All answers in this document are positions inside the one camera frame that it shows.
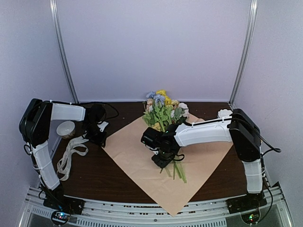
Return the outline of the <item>pink rose stem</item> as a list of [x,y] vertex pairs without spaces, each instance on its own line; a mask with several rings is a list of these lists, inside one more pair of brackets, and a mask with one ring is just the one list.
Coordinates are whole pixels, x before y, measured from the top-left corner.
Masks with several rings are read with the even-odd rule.
[[179,103],[178,105],[182,108],[182,116],[179,119],[174,118],[174,123],[183,123],[189,117],[189,108],[185,103]]

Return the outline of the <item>pale yellow flower stem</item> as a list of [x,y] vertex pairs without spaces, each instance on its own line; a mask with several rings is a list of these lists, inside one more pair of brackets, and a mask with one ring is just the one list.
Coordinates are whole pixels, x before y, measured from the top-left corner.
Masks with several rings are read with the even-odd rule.
[[[173,130],[173,126],[178,127],[181,123],[174,123],[174,119],[172,118],[172,123],[166,128],[166,130],[164,131],[165,133],[169,133]],[[173,179],[175,179],[176,176],[178,176],[183,183],[187,183],[187,178],[185,175],[185,170],[181,164],[181,162],[183,161],[183,159],[185,158],[184,154],[179,154],[178,153],[178,149],[177,146],[175,146],[174,148],[170,149],[172,152],[172,155],[175,155],[175,158],[170,162],[173,165]]]

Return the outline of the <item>pink wrapping paper sheet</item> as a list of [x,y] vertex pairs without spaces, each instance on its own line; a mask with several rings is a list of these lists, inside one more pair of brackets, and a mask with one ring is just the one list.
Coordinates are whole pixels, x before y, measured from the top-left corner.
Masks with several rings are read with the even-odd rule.
[[191,145],[180,150],[185,155],[178,167],[160,169],[152,161],[153,153],[141,143],[147,125],[138,118],[107,138],[105,151],[115,163],[158,205],[171,216],[177,215],[212,175],[230,148],[231,142]]

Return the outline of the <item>blue flower stem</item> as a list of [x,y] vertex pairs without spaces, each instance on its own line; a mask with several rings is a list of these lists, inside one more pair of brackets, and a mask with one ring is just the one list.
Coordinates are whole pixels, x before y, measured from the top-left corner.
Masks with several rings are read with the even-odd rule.
[[165,90],[149,92],[147,101],[144,104],[143,120],[155,130],[164,132],[172,123],[171,118],[171,99],[167,96]]

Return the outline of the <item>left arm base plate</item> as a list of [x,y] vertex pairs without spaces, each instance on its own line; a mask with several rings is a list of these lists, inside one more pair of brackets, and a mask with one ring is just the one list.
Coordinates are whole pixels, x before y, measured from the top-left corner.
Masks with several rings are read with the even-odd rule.
[[53,209],[51,213],[51,221],[56,226],[63,226],[67,224],[72,215],[81,215],[85,201],[76,198],[65,197],[65,204],[60,204],[59,202],[46,198],[43,202],[45,207]]

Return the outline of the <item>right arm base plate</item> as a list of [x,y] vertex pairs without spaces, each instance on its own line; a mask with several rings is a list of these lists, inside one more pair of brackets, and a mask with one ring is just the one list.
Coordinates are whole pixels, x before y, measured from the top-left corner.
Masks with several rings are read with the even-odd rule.
[[260,208],[267,205],[267,200],[262,196],[244,195],[228,199],[226,204],[230,214],[238,213],[245,224],[254,225],[260,221]]

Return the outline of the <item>peach flower stem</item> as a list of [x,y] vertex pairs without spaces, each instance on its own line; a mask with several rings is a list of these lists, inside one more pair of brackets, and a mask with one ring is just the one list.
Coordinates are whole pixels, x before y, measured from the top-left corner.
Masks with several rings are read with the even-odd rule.
[[149,98],[144,103],[143,120],[149,127],[152,127],[155,124],[155,118],[153,113],[153,101],[154,100],[152,98]]

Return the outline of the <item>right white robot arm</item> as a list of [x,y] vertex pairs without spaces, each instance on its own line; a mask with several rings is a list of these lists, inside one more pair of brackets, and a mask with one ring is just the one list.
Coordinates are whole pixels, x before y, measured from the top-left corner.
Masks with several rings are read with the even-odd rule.
[[163,132],[149,127],[141,137],[141,143],[155,153],[152,160],[160,168],[173,161],[182,147],[209,142],[233,143],[237,157],[243,163],[247,182],[243,205],[252,209],[263,201],[265,154],[261,152],[261,144],[265,143],[269,151],[280,153],[281,149],[273,147],[261,136],[259,127],[243,110],[234,109],[217,119],[203,122],[171,124]]

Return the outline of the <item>white rose stem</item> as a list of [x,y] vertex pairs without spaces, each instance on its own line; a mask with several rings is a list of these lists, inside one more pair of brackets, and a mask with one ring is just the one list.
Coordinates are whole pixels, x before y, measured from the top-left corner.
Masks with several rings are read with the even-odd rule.
[[169,108],[171,118],[179,119],[182,116],[182,108],[179,105],[169,105]]

